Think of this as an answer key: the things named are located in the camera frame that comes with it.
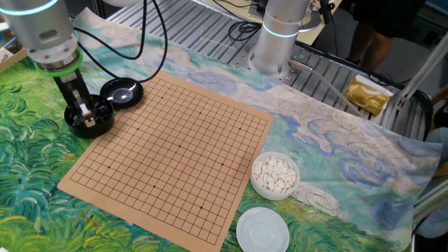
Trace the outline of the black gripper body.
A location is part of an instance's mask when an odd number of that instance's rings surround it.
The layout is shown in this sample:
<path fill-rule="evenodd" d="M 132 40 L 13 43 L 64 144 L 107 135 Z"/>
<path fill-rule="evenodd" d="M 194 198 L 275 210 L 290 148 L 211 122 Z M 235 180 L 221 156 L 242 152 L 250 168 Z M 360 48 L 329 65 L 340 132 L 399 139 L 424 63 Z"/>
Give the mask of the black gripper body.
<path fill-rule="evenodd" d="M 88 113 L 92 112 L 92 97 L 88 92 L 85 81 L 77 69 L 65 76 L 54 77 L 54 80 L 63 95 L 69 109 L 74 113 L 74 102 L 83 100 L 88 108 Z"/>

